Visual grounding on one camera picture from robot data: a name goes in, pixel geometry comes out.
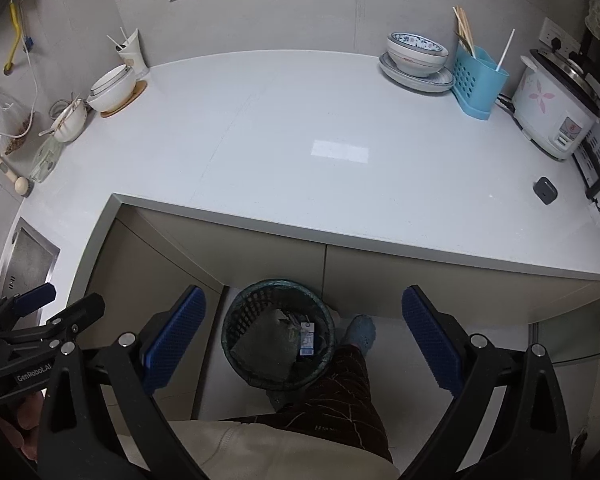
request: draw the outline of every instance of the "white bowl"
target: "white bowl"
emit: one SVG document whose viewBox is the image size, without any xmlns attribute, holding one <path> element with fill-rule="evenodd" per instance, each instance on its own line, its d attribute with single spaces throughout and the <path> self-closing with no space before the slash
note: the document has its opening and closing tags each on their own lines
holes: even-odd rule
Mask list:
<svg viewBox="0 0 600 480">
<path fill-rule="evenodd" d="M 103 90 L 96 96 L 90 96 L 87 104 L 99 112 L 110 112 L 124 103 L 134 91 L 136 74 L 133 70 L 126 72 L 122 79 Z"/>
<path fill-rule="evenodd" d="M 54 137 L 58 142 L 72 142 L 82 133 L 86 120 L 87 108 L 83 100 L 78 99 L 74 106 L 69 105 L 54 121 Z"/>
<path fill-rule="evenodd" d="M 392 32 L 386 42 L 388 49 L 422 63 L 442 66 L 449 56 L 449 51 L 439 43 L 410 32 Z"/>
<path fill-rule="evenodd" d="M 128 67 L 126 64 L 118 65 L 114 69 L 109 70 L 104 76 L 102 76 L 93 84 L 89 95 L 96 96 L 105 91 L 108 87 L 113 85 L 113 83 L 122 79 L 126 70 L 131 70 L 131 67 Z"/>
<path fill-rule="evenodd" d="M 439 72 L 444 66 L 444 63 L 430 64 L 414 60 L 411 57 L 405 57 L 391 48 L 387 52 L 391 59 L 394 60 L 398 70 L 415 77 L 426 77 L 430 74 Z"/>
</svg>

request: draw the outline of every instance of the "silver screw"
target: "silver screw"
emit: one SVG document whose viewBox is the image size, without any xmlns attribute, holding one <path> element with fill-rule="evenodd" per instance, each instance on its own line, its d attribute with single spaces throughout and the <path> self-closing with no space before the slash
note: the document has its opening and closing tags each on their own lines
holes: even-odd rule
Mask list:
<svg viewBox="0 0 600 480">
<path fill-rule="evenodd" d="M 546 354 L 546 349 L 540 343 L 531 345 L 531 351 L 536 357 L 543 357 Z"/>
<path fill-rule="evenodd" d="M 118 338 L 118 344 L 125 348 L 128 346 L 131 346 L 135 342 L 136 342 L 136 336 L 134 334 L 132 334 L 131 332 L 123 333 L 123 335 L 121 335 Z"/>
<path fill-rule="evenodd" d="M 71 341 L 67 341 L 66 343 L 64 343 L 62 345 L 62 347 L 60 348 L 60 351 L 62 352 L 62 354 L 64 355 L 69 355 L 71 352 L 73 352 L 75 350 L 75 344 L 72 343 Z"/>
<path fill-rule="evenodd" d="M 476 348 L 484 348 L 489 344 L 489 340 L 482 334 L 474 334 L 471 336 L 471 344 Z"/>
</svg>

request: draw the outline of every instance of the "blue utensil holder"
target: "blue utensil holder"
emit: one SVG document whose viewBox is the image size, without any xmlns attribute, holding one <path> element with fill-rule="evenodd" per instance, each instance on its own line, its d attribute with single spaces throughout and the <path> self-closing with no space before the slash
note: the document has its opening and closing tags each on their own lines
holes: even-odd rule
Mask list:
<svg viewBox="0 0 600 480">
<path fill-rule="evenodd" d="M 456 82 L 451 91 L 465 114 L 486 121 L 509 73 L 502 67 L 496 72 L 497 64 L 479 46 L 475 47 L 475 55 L 458 44 L 454 66 Z"/>
</svg>

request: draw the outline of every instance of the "scrub brush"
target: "scrub brush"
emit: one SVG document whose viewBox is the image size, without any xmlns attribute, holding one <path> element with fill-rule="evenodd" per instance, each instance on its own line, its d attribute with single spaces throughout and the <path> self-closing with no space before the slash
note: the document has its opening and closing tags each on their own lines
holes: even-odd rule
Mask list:
<svg viewBox="0 0 600 480">
<path fill-rule="evenodd" d="M 7 166 L 1 158 L 0 171 L 3 172 L 5 176 L 13 182 L 13 186 L 17 194 L 20 196 L 29 196 L 31 189 L 33 189 L 33 183 L 30 182 L 29 179 L 23 176 L 17 176 L 15 173 L 13 173 L 13 170 Z"/>
</svg>

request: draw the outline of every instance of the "brown pants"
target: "brown pants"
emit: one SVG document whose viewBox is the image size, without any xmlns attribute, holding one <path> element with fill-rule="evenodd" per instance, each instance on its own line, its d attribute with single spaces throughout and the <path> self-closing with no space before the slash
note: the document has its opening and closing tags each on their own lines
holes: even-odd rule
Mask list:
<svg viewBox="0 0 600 480">
<path fill-rule="evenodd" d="M 365 358 L 355 346 L 339 347 L 324 375 L 296 404 L 277 413 L 233 418 L 353 446 L 393 462 L 378 412 L 371 403 Z"/>
</svg>

